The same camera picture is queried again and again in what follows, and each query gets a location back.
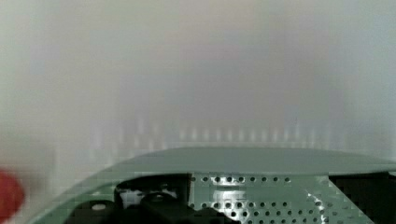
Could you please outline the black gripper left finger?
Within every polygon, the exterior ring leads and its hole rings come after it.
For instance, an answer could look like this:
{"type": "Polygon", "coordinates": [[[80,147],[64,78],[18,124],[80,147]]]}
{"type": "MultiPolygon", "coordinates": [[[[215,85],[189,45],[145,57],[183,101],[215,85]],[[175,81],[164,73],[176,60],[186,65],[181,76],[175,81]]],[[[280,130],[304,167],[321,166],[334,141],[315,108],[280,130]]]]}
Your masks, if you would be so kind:
{"type": "Polygon", "coordinates": [[[139,205],[151,193],[164,193],[179,202],[190,197],[191,175],[168,174],[141,176],[120,182],[114,188],[114,202],[123,209],[139,205]]]}

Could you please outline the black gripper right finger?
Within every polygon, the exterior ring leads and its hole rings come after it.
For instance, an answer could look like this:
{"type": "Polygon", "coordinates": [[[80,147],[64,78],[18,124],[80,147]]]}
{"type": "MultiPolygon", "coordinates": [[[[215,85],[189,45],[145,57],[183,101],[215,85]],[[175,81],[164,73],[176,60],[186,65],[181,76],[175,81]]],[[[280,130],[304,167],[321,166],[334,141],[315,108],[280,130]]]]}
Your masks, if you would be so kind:
{"type": "Polygon", "coordinates": [[[374,224],[395,224],[396,179],[394,175],[331,175],[329,179],[374,224]]]}

